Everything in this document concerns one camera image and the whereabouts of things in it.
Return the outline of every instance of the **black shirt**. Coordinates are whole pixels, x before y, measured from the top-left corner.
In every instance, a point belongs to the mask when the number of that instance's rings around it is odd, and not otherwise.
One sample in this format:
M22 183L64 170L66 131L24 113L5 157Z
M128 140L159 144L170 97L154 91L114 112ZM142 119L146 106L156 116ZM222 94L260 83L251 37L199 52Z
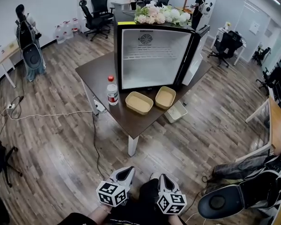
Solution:
M200 5L202 5L203 0L196 0L196 3L198 3L199 6L200 6ZM199 12L199 6L197 6L197 7L195 8L195 11L193 12L193 15L194 15L194 16L198 16L198 15L199 15L199 16L203 16L203 14Z

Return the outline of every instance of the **flower bouquet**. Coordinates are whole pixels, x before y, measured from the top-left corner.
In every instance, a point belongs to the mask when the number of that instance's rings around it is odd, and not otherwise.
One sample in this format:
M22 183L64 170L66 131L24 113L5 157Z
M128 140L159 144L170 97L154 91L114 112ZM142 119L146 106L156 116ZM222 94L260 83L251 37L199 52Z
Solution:
M155 2L151 1L145 7L136 6L135 22L147 24L163 24L165 22L181 25L187 22L191 16L177 9L172 9L171 6L155 7Z

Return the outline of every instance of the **wooden table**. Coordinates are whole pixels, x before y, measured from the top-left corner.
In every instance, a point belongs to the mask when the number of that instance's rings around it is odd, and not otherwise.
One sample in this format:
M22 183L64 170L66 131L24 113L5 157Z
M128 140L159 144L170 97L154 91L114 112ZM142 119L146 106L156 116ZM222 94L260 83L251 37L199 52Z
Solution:
M213 47L214 47L214 44L215 44L217 35L219 35L220 33L224 34L225 32L229 32L229 31L225 30L224 28L218 28L218 29L217 29L216 36L215 36L215 38L214 38L214 40L213 40L213 42L212 42L212 44L211 44L211 47L210 47L211 50L212 50ZM243 41L242 50L241 50L241 52L237 55L237 59L236 59L235 63L233 64L234 66L238 63L238 61L239 61L239 59L240 59L240 56L243 54L243 52L244 52L244 50L245 50L246 48L247 48L247 43L246 43L245 41Z
M256 151L251 152L250 154L238 158L235 161L241 161L253 155L262 153L270 148L274 149L274 155L278 156L281 154L281 108L270 96L263 105L261 105L250 117L246 119L246 123L252 120L256 115L262 111L266 106L269 106L270 114L270 138L267 145L259 148Z
M191 89L210 68L211 65L209 65L205 61L202 61L197 73L191 80L190 84L188 86L183 85L182 88L177 91L174 103L181 99L185 95L185 93L189 89ZM113 52L78 67L76 69L76 72L82 79L83 87L94 114L97 115L98 110L94 103L93 95L96 96L99 102L103 104L103 106L119 123L119 125L128 133L128 154L130 156L133 156L135 154L139 135L166 111L153 106L147 115L142 116L127 108L125 99L129 94L128 92L119 93L117 105L109 105L106 91L107 85L109 83L107 78L109 75L115 76L116 74ZM150 91L141 91L140 93L148 96L153 101L155 101L157 92L158 89L152 89Z
M10 63L12 64L12 66L13 66L13 69L15 70L15 66L12 63L12 61L10 60L10 57L13 56L14 54L16 54L20 50L17 40L8 44L6 47L3 48L3 50L4 50L4 53L2 53L2 55L0 57L0 64L3 68L3 70L4 70L4 74L5 74L6 78L9 80L9 82L13 86L13 88L15 88L15 84L11 80L10 76L8 75L7 70L5 69L3 63L5 61L9 60Z

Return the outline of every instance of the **power strip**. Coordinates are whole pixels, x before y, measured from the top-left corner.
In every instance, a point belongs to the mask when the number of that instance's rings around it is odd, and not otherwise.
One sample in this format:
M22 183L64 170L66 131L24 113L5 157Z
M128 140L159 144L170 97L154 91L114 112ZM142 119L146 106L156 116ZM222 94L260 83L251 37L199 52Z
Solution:
M97 100L94 99L95 105L97 107L97 110L99 112L104 112L105 111L105 107L102 105L102 103L99 103Z

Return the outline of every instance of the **shoe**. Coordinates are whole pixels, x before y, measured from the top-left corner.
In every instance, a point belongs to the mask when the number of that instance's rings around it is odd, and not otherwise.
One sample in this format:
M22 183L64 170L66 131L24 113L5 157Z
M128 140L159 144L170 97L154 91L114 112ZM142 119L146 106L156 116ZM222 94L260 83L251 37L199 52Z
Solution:
M151 174L150 180L159 179L160 176L161 176L161 172L154 172L154 173Z

